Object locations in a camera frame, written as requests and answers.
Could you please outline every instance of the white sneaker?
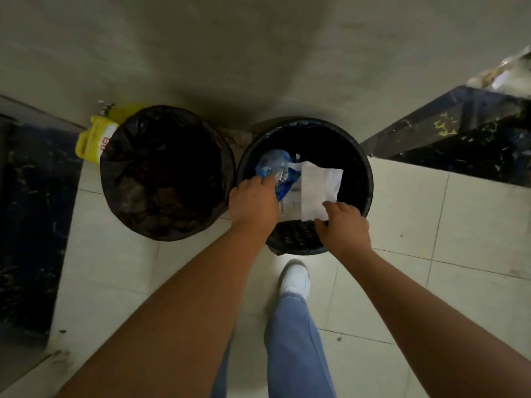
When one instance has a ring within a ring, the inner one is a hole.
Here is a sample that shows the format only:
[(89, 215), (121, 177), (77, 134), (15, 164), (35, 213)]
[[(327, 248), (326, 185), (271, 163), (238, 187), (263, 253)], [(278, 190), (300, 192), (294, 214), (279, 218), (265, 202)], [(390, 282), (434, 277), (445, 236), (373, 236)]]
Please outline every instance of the white sneaker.
[(308, 300), (309, 297), (309, 272), (301, 260), (290, 260), (284, 268), (280, 283), (280, 295), (291, 292)]

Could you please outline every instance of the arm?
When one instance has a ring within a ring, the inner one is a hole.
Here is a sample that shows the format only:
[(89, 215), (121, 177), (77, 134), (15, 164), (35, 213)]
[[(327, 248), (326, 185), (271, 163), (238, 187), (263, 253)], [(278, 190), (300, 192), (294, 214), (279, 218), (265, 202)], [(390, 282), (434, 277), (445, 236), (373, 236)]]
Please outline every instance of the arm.
[(230, 193), (232, 226), (138, 308), (57, 395), (208, 397), (251, 266), (278, 220), (275, 179)]
[(531, 396), (531, 362), (378, 256), (367, 219), (324, 203), (317, 233), (367, 293), (430, 397)]

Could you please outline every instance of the blue jeans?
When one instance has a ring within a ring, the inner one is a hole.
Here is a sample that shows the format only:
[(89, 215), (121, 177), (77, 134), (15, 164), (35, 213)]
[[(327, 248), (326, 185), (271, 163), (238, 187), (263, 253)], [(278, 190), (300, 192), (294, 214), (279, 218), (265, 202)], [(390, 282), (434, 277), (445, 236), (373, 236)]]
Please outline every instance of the blue jeans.
[[(335, 398), (319, 331), (298, 294), (283, 294), (265, 329), (270, 398)], [(230, 342), (223, 355), (211, 398), (227, 396)]]

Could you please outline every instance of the tile floor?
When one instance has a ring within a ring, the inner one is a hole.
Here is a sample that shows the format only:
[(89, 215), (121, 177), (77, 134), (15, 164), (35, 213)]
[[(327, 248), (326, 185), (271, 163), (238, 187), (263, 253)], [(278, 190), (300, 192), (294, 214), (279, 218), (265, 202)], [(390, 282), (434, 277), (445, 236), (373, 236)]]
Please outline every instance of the tile floor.
[[(371, 165), (368, 219), (379, 254), (531, 358), (531, 190), (378, 159)], [(96, 165), (85, 164), (79, 189), (50, 336), (50, 350), (70, 350), (72, 371), (230, 227), (224, 215), (185, 241), (157, 243), (110, 213)], [(252, 269), (230, 356), (230, 397), (267, 396), (262, 333), (290, 258), (263, 248)], [(309, 310), (338, 396), (426, 397), (356, 281), (330, 254), (304, 260)]]

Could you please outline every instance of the black marble tile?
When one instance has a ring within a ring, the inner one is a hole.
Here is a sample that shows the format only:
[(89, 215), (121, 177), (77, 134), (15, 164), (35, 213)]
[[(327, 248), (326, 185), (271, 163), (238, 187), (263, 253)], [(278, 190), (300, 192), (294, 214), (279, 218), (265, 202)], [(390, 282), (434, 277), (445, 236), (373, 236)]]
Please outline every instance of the black marble tile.
[(459, 86), (361, 145), (378, 158), (531, 187), (531, 101)]
[(35, 126), (10, 126), (4, 140), (0, 320), (26, 331), (50, 330), (82, 165), (76, 140)]

